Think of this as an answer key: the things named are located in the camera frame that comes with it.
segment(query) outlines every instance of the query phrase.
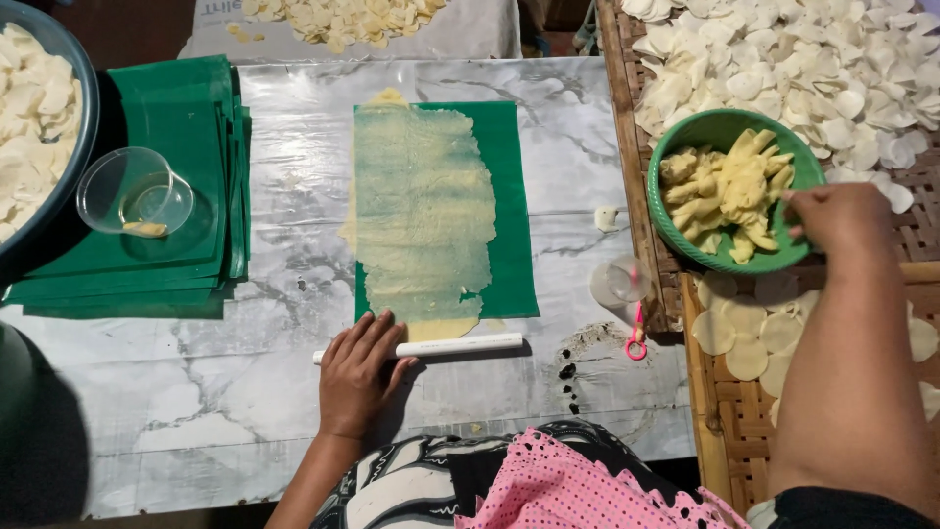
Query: person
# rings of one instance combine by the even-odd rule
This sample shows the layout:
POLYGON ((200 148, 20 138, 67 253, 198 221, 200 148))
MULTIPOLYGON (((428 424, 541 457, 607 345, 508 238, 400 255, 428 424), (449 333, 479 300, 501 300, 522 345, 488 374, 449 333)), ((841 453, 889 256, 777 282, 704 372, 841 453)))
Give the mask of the person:
POLYGON ((793 354, 769 465, 772 500, 741 520, 677 490, 616 437, 561 421, 502 438, 419 437, 363 457, 363 438, 416 359, 380 368, 404 326, 367 313, 330 343, 321 429, 268 529, 927 528, 932 451, 907 334, 890 208, 871 184, 788 192, 827 281, 793 354))

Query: stack of green plastic sheets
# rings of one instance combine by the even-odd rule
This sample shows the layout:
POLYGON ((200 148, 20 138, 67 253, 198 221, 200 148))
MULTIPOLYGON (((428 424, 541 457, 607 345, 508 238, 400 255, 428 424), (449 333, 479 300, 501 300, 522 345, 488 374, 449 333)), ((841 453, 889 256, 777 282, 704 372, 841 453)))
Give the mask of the stack of green plastic sheets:
MULTIPOLYGON (((117 112, 102 111, 96 156, 123 146, 159 152, 193 188, 193 213, 158 239, 83 231, 14 283, 5 303, 68 318, 220 315, 224 287, 247 275, 250 255, 251 120, 235 69, 210 56, 100 79, 102 108, 117 112)), ((43 235, 62 238, 55 225, 43 235)))

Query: pink plastic tool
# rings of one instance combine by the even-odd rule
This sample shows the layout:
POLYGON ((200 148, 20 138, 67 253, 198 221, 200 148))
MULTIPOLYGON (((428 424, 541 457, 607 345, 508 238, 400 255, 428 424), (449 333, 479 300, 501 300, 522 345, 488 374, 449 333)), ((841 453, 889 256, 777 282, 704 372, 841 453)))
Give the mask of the pink plastic tool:
POLYGON ((646 358, 646 333, 643 331, 643 302, 639 301, 636 303, 636 320, 634 321, 634 333, 630 336, 630 340, 627 340, 627 343, 623 345, 623 352, 627 353, 627 358, 630 360, 643 360, 646 358), (631 345, 637 344, 640 346, 640 352, 638 354, 633 353, 631 345))

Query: dark blue bowl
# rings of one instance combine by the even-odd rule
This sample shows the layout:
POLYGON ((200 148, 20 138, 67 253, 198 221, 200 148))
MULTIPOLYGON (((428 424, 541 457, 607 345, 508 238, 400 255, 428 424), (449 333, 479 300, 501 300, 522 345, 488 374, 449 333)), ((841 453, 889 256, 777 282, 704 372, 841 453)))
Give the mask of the dark blue bowl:
POLYGON ((49 222, 61 211, 62 206, 66 203, 71 205, 74 202, 72 193, 75 192, 75 186, 78 185, 79 178, 85 172, 88 158, 91 157, 95 135, 98 132, 99 111, 98 80, 95 78, 95 70, 91 67, 91 61, 88 60, 85 49, 68 29, 38 9, 12 0, 0 0, 0 30, 6 27, 7 22, 19 25, 32 33, 33 37, 36 37, 36 40, 45 48, 46 53, 63 56, 71 63, 75 78, 82 83, 82 126, 79 128, 75 150, 69 164, 65 167, 65 172, 62 173, 62 178, 33 217, 6 242, 0 244, 0 262, 7 262, 9 259, 15 261, 16 255, 13 252, 39 237, 49 222))

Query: dark stain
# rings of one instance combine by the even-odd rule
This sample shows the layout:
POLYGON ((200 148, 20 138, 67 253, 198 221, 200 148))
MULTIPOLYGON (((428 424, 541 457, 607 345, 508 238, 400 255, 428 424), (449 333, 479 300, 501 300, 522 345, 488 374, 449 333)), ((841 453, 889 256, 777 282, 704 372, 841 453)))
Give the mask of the dark stain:
POLYGON ((577 370, 577 367, 573 363, 566 365, 561 368, 561 371, 558 372, 558 378, 562 380, 568 380, 571 377, 574 377, 574 372, 577 370))

